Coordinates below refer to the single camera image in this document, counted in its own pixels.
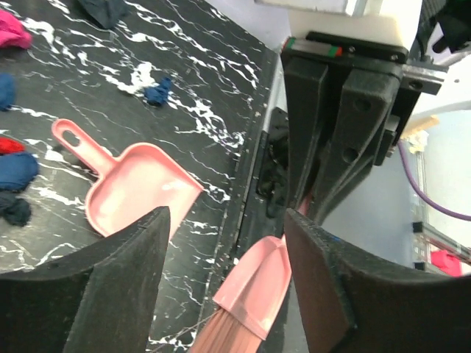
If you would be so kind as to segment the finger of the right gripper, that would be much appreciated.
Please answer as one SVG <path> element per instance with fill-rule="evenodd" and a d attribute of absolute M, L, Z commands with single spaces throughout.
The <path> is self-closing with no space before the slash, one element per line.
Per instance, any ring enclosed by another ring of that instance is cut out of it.
<path fill-rule="evenodd" d="M 325 107 L 328 66 L 295 57 L 285 67 L 288 108 L 288 206 L 305 197 Z"/>
<path fill-rule="evenodd" d="M 336 125 L 314 183 L 308 217 L 322 224 L 342 182 L 359 164 L 389 110 L 400 80 L 353 69 L 342 85 Z"/>

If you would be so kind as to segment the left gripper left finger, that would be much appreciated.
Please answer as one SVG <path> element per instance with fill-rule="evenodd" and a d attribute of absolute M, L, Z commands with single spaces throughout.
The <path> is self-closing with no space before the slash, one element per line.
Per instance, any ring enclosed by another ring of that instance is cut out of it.
<path fill-rule="evenodd" d="M 3 352 L 144 352 L 169 242 L 157 207 L 113 235 L 1 275 Z"/>

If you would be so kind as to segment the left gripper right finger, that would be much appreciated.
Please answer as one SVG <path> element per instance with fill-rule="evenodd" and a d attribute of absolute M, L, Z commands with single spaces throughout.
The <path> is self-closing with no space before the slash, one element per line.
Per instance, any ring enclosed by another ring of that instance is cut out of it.
<path fill-rule="evenodd" d="M 470 278 L 398 265 L 295 210 L 288 255 L 310 352 L 468 352 Z"/>

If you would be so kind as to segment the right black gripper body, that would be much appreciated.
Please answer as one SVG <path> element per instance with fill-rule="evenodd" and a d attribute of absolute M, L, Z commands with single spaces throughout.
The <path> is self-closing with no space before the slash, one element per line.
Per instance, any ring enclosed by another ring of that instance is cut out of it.
<path fill-rule="evenodd" d="M 304 38 L 289 37 L 283 45 L 280 58 L 284 84 L 285 67 L 295 57 L 328 66 L 325 107 L 316 129 L 319 139 L 312 164 L 319 162 L 319 156 L 332 137 L 342 85 L 353 69 L 388 74 L 400 80 L 389 110 L 365 150 L 374 157 L 375 165 L 381 165 L 396 147 L 420 95 L 436 95 L 444 83 L 443 66 L 432 60 L 415 60 L 407 49 L 309 32 Z"/>

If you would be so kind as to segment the pink hand brush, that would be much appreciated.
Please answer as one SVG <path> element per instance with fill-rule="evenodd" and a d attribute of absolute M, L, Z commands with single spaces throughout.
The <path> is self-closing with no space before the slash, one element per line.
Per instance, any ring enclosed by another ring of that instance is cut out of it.
<path fill-rule="evenodd" d="M 190 352 L 256 352 L 266 340 L 291 281 L 286 239 L 266 236 L 252 245 L 213 297 L 217 311 Z"/>

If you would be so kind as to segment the pink dustpan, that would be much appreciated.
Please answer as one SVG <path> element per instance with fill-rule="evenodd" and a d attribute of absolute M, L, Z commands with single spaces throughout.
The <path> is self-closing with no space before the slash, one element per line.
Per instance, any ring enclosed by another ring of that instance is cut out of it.
<path fill-rule="evenodd" d="M 89 224 L 108 237 L 156 207 L 170 209 L 173 237 L 203 187 L 161 148 L 134 143 L 118 157 L 108 154 L 73 121 L 52 124 L 53 136 L 98 175 L 85 197 Z"/>

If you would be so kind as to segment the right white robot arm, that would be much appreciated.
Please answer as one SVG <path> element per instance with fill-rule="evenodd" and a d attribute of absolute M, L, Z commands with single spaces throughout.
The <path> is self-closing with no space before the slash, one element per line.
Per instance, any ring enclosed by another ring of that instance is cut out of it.
<path fill-rule="evenodd" d="M 469 1 L 271 1 L 288 10 L 291 34 L 336 35 L 407 49 L 415 60 L 449 68 L 436 96 L 419 98 L 412 121 L 470 109 Z"/>

